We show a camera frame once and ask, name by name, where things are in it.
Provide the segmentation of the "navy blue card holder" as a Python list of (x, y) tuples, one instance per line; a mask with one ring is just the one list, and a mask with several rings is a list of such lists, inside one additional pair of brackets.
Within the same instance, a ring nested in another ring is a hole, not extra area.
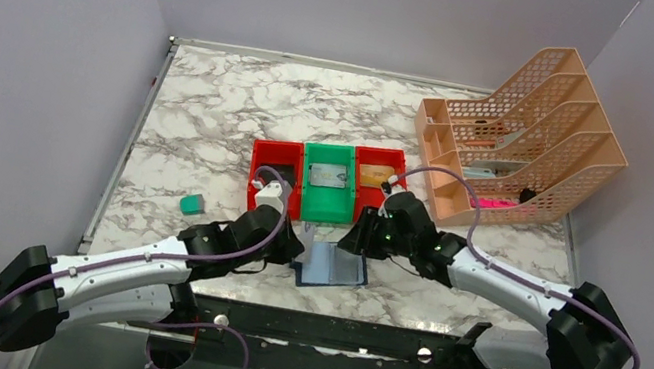
[(361, 287), (368, 283), (364, 256), (340, 249), (334, 242), (314, 242), (291, 262), (301, 287)]

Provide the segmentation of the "silver card from holder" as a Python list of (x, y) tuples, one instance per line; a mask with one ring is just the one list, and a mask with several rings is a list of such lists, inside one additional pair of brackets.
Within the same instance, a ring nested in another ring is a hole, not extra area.
[(308, 168), (308, 182), (311, 186), (345, 189), (348, 183), (348, 169), (345, 165), (313, 163)]

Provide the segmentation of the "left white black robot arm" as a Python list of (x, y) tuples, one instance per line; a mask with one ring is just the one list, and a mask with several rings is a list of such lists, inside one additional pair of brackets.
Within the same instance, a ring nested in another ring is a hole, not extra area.
[(286, 264), (304, 249), (288, 216), (268, 205), (98, 255), (52, 256), (32, 245), (0, 271), (0, 351), (39, 346), (77, 324), (154, 318), (180, 330), (194, 320), (191, 282), (256, 261)]

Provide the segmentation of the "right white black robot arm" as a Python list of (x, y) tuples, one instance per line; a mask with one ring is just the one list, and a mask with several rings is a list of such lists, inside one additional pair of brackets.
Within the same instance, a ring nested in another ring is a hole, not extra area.
[(634, 358), (633, 340), (600, 287), (545, 281), (497, 261), (461, 235), (438, 230), (411, 192), (364, 207), (338, 245), (372, 259), (405, 257), (422, 278), (483, 297), (543, 337), (544, 356), (531, 359), (525, 357), (530, 333), (513, 335), (520, 344), (497, 351), (489, 348), (487, 329), (453, 349), (454, 369), (624, 369)]

